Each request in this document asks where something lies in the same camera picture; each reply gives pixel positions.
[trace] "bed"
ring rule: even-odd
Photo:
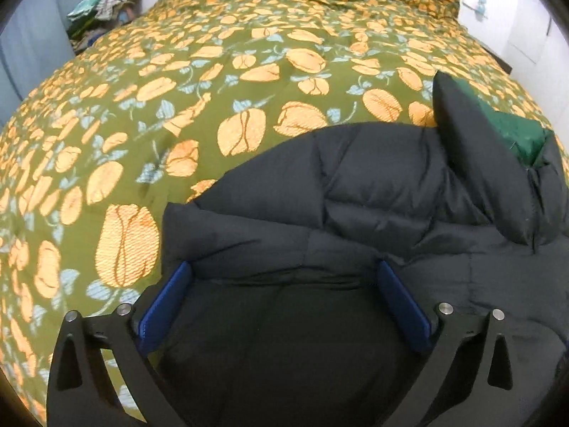
[[[46,422],[64,314],[109,312],[158,280],[167,202],[318,128],[435,126],[437,70],[550,128],[458,11],[459,0],[159,0],[32,91],[0,136],[0,363],[34,416]]]

